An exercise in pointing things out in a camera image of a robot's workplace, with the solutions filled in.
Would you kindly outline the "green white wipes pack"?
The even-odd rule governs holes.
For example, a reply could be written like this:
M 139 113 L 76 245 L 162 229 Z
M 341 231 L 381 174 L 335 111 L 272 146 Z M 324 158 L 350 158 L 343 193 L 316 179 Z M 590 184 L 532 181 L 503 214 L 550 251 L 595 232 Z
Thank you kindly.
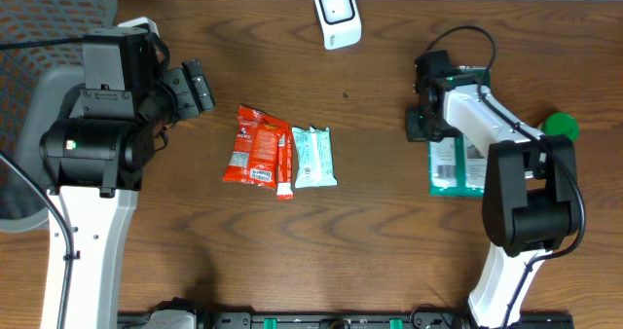
M 437 197 L 482 198 L 487 159 L 463 134 L 429 142 L 429 193 Z

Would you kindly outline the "red snack bag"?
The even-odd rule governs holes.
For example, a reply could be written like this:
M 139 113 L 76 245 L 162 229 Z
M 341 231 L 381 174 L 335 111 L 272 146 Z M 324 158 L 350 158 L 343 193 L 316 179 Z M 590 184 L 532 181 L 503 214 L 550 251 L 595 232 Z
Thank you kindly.
M 235 145 L 223 180 L 275 189 L 278 143 L 288 129 L 286 121 L 240 106 Z

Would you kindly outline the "light teal snack pack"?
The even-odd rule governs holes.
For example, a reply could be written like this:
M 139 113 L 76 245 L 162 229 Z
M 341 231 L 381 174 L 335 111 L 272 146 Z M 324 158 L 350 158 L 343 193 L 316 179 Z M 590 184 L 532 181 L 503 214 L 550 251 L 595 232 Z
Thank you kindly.
M 298 154 L 295 188 L 337 186 L 330 128 L 293 128 L 292 134 Z

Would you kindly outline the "green lid jar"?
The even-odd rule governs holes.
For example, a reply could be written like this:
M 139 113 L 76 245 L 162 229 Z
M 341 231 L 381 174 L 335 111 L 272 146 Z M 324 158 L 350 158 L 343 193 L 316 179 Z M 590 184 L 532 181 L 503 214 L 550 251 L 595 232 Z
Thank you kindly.
M 572 115 L 557 112 L 548 116 L 539 126 L 546 135 L 564 135 L 571 141 L 575 141 L 580 134 L 578 122 Z

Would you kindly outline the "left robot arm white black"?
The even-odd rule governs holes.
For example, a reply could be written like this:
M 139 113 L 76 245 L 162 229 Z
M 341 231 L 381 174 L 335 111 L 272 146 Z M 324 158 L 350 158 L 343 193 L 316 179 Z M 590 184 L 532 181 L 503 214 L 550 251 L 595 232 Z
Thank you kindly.
M 56 120 L 42 136 L 54 206 L 44 328 L 116 327 L 128 227 L 154 140 L 214 107 L 198 60 L 141 69 L 147 75 L 135 85 L 120 71 L 87 70 L 82 114 Z

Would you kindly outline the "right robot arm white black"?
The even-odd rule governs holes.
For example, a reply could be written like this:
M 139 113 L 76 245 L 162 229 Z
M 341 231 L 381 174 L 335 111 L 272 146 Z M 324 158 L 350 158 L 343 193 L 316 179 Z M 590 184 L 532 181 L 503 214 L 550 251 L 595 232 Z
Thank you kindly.
M 468 296 L 474 328 L 507 328 L 539 268 L 579 246 L 586 209 L 572 142 L 532 128 L 494 97 L 474 74 L 420 76 L 420 138 L 461 134 L 486 159 L 482 218 L 491 242 Z

